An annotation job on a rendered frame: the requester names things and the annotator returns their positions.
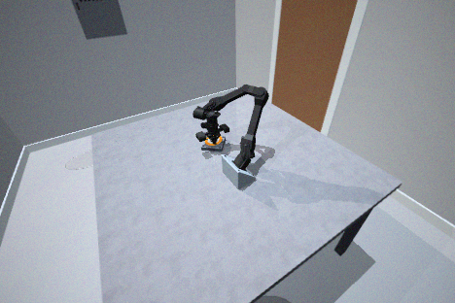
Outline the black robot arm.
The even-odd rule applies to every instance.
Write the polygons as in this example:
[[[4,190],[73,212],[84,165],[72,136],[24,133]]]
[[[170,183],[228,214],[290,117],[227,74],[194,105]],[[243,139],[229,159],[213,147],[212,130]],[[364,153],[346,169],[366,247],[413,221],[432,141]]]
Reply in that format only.
[[[251,116],[250,124],[248,127],[247,134],[241,137],[240,154],[232,160],[238,169],[247,171],[246,168],[251,159],[255,157],[255,146],[256,146],[256,133],[259,126],[263,107],[266,104],[269,94],[264,87],[256,87],[252,85],[243,85],[240,88],[224,95],[215,97],[209,100],[209,102],[202,108],[197,106],[194,109],[192,115],[194,118],[205,120],[207,123],[215,124],[218,122],[217,117],[220,115],[220,111],[226,104],[246,95],[252,95],[255,97],[255,106]],[[217,111],[217,112],[215,112]]]

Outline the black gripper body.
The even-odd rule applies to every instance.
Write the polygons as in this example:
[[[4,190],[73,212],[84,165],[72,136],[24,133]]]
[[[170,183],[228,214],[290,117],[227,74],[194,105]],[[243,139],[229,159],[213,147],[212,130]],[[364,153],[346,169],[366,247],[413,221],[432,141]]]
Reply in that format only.
[[[206,136],[208,138],[212,138],[213,137],[213,134],[216,134],[216,135],[219,135],[221,131],[224,130],[225,133],[228,133],[229,132],[229,127],[224,123],[224,124],[221,124],[219,125],[218,123],[215,123],[215,124],[209,124],[207,123],[206,121],[206,124],[207,124],[207,130],[208,132],[205,132],[203,133],[202,131],[200,132],[197,132],[195,134],[196,138],[198,139],[199,142],[203,142],[206,140]],[[218,128],[218,126],[220,128]]]

